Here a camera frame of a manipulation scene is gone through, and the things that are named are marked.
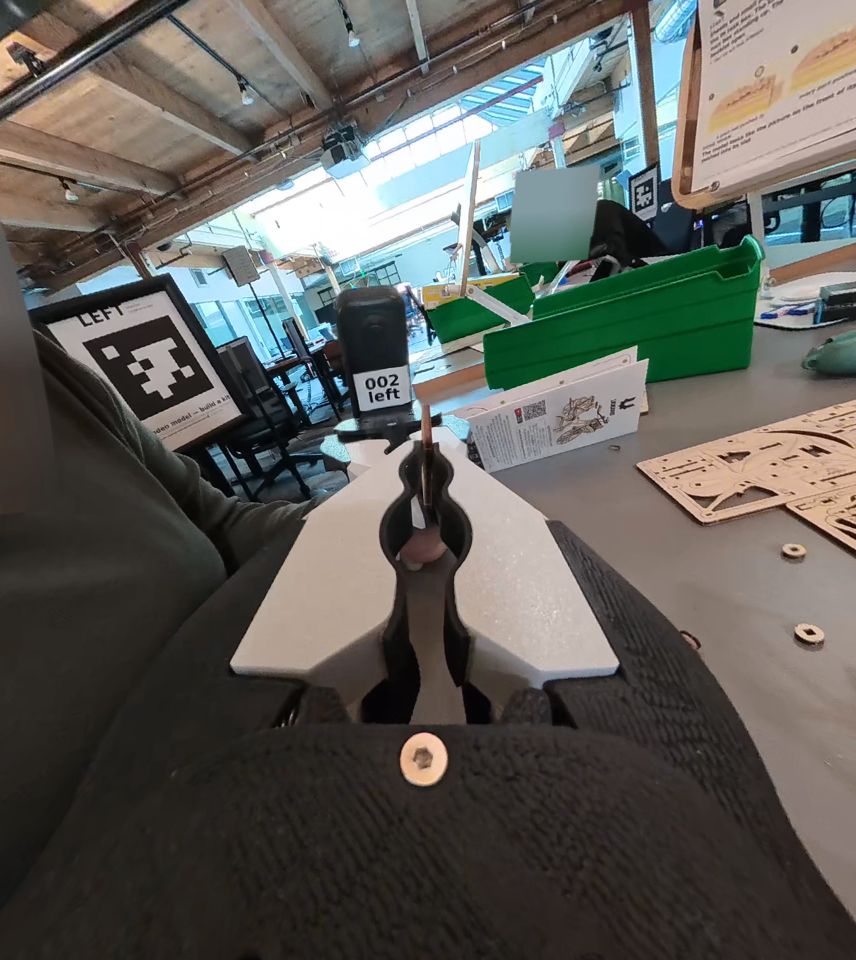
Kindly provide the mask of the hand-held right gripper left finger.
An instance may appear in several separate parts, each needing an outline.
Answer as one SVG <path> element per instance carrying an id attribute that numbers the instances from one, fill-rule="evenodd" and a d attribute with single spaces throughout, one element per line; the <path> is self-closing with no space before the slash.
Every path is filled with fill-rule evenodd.
<path id="1" fill-rule="evenodd" d="M 300 682 L 410 722 L 421 675 L 398 554 L 422 446 L 407 442 L 311 510 L 232 655 L 239 676 Z"/>

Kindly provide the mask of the ceiling projector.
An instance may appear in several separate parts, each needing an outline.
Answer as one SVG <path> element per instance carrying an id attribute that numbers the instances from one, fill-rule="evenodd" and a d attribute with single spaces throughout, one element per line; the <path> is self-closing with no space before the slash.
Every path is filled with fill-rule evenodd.
<path id="1" fill-rule="evenodd" d="M 322 137 L 321 146 L 321 165 L 334 180 L 349 177 L 371 165 L 356 126 L 329 130 Z"/>

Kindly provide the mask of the black and blue battery pack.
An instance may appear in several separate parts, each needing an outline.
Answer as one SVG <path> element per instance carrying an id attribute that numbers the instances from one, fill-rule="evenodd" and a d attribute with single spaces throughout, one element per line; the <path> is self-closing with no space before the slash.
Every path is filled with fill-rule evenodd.
<path id="1" fill-rule="evenodd" d="M 819 288 L 813 313 L 813 325 L 856 319 L 856 279 L 822 285 Z"/>

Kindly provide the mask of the black office chair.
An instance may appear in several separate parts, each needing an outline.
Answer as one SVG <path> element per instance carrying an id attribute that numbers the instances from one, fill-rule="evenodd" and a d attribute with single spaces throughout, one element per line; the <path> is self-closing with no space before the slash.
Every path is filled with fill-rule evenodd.
<path id="1" fill-rule="evenodd" d="M 320 452 L 293 452 L 291 443 L 302 433 L 302 421 L 289 401 L 295 388 L 282 390 L 267 374 L 246 337 L 217 348 L 218 357 L 242 400 L 242 422 L 227 429 L 217 442 L 249 500 L 260 498 L 266 487 L 288 474 L 302 498 L 311 490 L 300 467 L 321 462 Z"/>

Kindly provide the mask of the white instruction booklet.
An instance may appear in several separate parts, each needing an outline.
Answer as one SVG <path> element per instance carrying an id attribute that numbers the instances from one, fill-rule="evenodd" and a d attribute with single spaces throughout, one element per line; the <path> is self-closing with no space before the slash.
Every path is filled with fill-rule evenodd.
<path id="1" fill-rule="evenodd" d="M 633 434 L 647 402 L 649 360 L 634 345 L 468 403 L 468 445 L 489 474 Z"/>

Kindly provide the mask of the person's left hand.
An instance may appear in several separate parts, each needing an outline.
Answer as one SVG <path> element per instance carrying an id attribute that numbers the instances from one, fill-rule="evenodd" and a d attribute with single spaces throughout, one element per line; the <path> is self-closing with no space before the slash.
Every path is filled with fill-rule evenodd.
<path id="1" fill-rule="evenodd" d="M 412 530 L 410 537 L 399 551 L 398 559 L 406 570 L 417 571 L 425 565 L 438 561 L 446 551 L 447 546 L 439 525 L 431 523 Z"/>

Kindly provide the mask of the small marker sign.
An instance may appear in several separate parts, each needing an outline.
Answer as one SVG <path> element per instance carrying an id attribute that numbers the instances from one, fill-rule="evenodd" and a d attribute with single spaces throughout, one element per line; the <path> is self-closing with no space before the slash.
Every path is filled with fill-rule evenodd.
<path id="1" fill-rule="evenodd" d="M 659 213 L 661 167 L 651 163 L 627 179 L 626 198 L 628 210 L 645 223 L 653 221 Z"/>

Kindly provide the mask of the white round mat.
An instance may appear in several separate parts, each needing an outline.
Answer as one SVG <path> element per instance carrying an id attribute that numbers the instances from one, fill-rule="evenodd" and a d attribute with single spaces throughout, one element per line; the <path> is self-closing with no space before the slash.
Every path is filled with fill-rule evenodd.
<path id="1" fill-rule="evenodd" d="M 824 286 L 854 282 L 856 270 L 817 274 L 773 287 L 770 298 L 758 298 L 754 323 L 773 330 L 798 331 L 856 320 L 856 307 L 843 308 L 837 317 L 825 315 L 820 318 L 816 305 Z"/>

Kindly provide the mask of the small wooden model part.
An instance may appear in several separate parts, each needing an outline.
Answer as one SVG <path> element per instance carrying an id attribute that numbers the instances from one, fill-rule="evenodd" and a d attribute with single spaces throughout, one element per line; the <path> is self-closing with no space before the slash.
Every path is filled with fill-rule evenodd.
<path id="1" fill-rule="evenodd" d="M 426 402 L 420 404 L 420 504 L 425 527 L 436 523 L 433 504 L 432 476 L 434 459 L 434 438 L 431 407 Z"/>

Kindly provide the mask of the green plastic bin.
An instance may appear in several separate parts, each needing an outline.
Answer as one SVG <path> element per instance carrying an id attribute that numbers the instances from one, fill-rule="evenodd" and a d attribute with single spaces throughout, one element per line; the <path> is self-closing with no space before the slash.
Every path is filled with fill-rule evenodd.
<path id="1" fill-rule="evenodd" d="M 529 322 L 484 335 L 486 385 L 515 388 L 631 347 L 649 383 L 744 370 L 763 259 L 746 236 L 545 295 Z"/>
<path id="2" fill-rule="evenodd" d="M 438 340 L 446 347 L 468 346 L 493 330 L 527 323 L 535 294 L 523 273 L 506 274 L 496 283 L 490 277 L 467 282 L 465 296 L 455 285 L 438 286 L 437 297 L 427 303 L 427 318 Z"/>

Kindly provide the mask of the person's left forearm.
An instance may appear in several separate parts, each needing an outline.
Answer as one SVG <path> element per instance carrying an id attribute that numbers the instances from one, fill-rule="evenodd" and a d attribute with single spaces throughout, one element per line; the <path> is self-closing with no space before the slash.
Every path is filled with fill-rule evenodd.
<path id="1" fill-rule="evenodd" d="M 246 502 L 209 483 L 196 462 L 174 453 L 131 413 L 117 410 L 131 449 L 177 506 L 236 569 L 282 535 L 297 532 L 303 520 L 328 494 L 302 503 Z"/>

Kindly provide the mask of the framed marker poster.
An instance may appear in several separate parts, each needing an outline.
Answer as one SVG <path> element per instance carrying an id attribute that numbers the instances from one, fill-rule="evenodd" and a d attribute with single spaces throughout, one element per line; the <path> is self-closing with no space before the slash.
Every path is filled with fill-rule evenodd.
<path id="1" fill-rule="evenodd" d="M 216 442 L 248 418 L 241 390 L 168 275 L 37 307 L 28 318 L 171 451 Z"/>

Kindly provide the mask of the instruction board on stand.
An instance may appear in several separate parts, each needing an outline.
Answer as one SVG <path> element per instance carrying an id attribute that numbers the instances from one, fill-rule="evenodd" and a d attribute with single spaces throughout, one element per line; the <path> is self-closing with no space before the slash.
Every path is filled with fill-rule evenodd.
<path id="1" fill-rule="evenodd" d="M 856 159 L 856 1 L 699 2 L 672 192 L 689 210 Z"/>

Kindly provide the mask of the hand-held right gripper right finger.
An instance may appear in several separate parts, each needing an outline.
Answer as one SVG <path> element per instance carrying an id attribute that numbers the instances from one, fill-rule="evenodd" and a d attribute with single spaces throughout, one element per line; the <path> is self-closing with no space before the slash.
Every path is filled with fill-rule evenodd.
<path id="1" fill-rule="evenodd" d="M 451 556 L 444 660 L 466 722 L 491 722 L 513 694 L 619 668 L 547 518 L 452 444 L 434 447 L 433 521 Z"/>

